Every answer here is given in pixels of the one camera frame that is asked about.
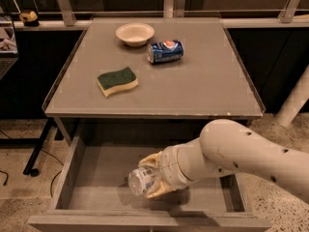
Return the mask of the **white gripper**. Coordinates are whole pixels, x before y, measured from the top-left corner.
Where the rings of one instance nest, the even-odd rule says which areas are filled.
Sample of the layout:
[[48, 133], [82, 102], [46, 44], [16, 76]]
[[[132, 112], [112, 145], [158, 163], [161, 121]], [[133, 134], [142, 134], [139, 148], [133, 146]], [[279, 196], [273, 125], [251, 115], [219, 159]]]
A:
[[146, 197], [148, 199], [172, 192], [175, 189], [185, 189], [192, 184], [192, 181], [181, 170], [178, 160], [179, 150], [179, 146], [170, 146], [162, 152], [148, 155], [139, 161], [139, 167], [160, 168], [162, 180], [155, 181], [147, 190]]

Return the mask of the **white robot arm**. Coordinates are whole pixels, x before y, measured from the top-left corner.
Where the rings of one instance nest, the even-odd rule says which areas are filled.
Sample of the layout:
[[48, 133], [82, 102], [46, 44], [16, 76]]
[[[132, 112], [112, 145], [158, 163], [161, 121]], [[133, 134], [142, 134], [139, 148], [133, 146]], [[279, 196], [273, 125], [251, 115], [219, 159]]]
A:
[[205, 178], [244, 172], [308, 201], [308, 162], [308, 153], [275, 144], [235, 121], [217, 119], [198, 138], [141, 159], [139, 166], [153, 179], [142, 180], [136, 192], [153, 198]]

